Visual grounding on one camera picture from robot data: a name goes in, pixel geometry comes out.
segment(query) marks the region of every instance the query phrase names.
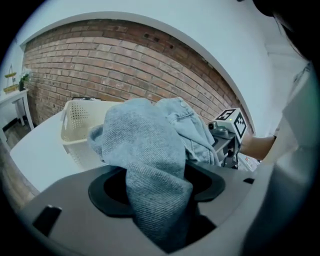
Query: person's arm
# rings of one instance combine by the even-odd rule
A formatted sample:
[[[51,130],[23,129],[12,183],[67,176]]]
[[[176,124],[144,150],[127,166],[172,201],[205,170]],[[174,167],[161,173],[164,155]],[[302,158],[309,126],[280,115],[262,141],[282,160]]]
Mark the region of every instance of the person's arm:
[[[275,142],[275,137],[256,138],[249,134],[244,135],[240,153],[257,160],[263,160]]]

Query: white laundry basket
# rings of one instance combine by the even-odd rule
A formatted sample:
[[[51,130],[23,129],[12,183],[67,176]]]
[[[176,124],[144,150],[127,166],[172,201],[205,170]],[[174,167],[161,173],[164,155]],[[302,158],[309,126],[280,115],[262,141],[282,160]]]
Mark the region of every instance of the white laundry basket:
[[[70,100],[62,111],[61,141],[65,151],[82,171],[103,166],[99,156],[87,142],[89,131],[102,125],[112,106],[121,102],[101,100]]]

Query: denim jeans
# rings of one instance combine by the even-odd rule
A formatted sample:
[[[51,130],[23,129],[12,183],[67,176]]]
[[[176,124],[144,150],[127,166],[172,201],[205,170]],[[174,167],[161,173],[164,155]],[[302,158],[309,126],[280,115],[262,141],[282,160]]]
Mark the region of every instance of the denim jeans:
[[[184,178],[186,157],[215,162],[214,140],[206,129],[181,98],[155,106],[139,98],[109,109],[104,124],[88,136],[105,163],[127,170],[134,222],[167,253],[185,246],[189,229],[193,186]]]

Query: red brick wall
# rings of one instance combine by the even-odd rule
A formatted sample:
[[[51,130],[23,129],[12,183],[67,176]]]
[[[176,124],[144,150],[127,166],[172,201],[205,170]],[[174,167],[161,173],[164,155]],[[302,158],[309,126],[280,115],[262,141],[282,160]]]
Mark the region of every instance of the red brick wall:
[[[39,124],[72,97],[152,102],[182,97],[207,123],[240,107],[234,92],[199,54],[157,29],[121,20],[86,20],[27,43],[29,107]]]

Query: wooden floor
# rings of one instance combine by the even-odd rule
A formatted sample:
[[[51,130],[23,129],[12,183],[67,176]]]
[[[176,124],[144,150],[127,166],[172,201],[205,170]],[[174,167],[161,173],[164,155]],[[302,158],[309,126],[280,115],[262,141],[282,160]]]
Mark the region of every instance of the wooden floor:
[[[26,134],[30,132],[28,122],[10,127],[5,135],[10,148],[13,148]],[[1,186],[11,207],[18,211],[39,192],[27,181],[13,162],[9,152],[0,142],[0,177]]]

